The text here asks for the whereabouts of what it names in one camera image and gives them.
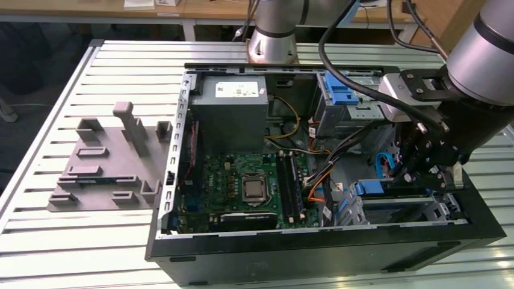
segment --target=white box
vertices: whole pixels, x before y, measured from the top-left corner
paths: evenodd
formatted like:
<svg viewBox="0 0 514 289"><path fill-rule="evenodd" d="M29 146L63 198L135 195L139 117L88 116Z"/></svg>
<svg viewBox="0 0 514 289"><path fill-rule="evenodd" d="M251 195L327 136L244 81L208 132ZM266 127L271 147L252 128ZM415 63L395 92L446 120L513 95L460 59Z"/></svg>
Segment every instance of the white box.
<svg viewBox="0 0 514 289"><path fill-rule="evenodd" d="M153 0L125 0L124 10L152 10L155 9Z"/></svg>
<svg viewBox="0 0 514 289"><path fill-rule="evenodd" d="M177 6L180 0L155 0L155 4L165 6Z"/></svg>

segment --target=gray robot arm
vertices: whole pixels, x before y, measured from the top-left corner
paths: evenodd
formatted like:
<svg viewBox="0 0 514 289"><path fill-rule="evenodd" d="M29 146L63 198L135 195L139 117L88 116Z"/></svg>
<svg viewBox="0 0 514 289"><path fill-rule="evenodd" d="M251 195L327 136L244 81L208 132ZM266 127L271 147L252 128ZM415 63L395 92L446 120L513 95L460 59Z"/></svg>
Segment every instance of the gray robot arm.
<svg viewBox="0 0 514 289"><path fill-rule="evenodd" d="M292 63L296 25L328 26L348 3L350 0L260 0L248 44L252 62Z"/></svg>

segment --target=cpu socket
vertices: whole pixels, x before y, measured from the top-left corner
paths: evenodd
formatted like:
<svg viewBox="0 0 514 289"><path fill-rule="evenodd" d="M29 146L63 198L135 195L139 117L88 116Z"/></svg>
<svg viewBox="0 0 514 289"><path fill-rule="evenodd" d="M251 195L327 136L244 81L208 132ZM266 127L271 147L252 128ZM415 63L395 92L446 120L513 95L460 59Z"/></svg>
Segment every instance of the cpu socket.
<svg viewBox="0 0 514 289"><path fill-rule="evenodd" d="M243 175L243 202L251 207L266 202L267 181L264 173L246 173Z"/></svg>

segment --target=screw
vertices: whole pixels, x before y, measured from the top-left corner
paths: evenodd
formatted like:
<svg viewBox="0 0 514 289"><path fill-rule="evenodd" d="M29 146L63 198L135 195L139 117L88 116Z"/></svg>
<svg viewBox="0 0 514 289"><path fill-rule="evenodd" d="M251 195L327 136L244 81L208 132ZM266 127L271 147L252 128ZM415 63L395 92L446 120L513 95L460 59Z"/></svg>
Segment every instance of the screw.
<svg viewBox="0 0 514 289"><path fill-rule="evenodd" d="M404 179L406 182L411 182L412 181L412 177L407 173L403 175L403 179Z"/></svg>
<svg viewBox="0 0 514 289"><path fill-rule="evenodd" d="M428 130L426 129L426 126L420 122L418 122L416 127L422 134L426 134L428 132Z"/></svg>

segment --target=expansion slot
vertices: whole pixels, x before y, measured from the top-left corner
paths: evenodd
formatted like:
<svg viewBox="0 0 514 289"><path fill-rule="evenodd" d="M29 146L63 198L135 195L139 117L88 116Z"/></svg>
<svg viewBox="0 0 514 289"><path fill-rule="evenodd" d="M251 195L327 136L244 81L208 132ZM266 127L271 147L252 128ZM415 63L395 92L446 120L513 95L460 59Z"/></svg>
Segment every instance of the expansion slot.
<svg viewBox="0 0 514 289"><path fill-rule="evenodd" d="M294 223L295 220L304 219L302 188L298 179L294 155L278 153L276 169L279 180L279 191L282 200L283 219L286 222Z"/></svg>

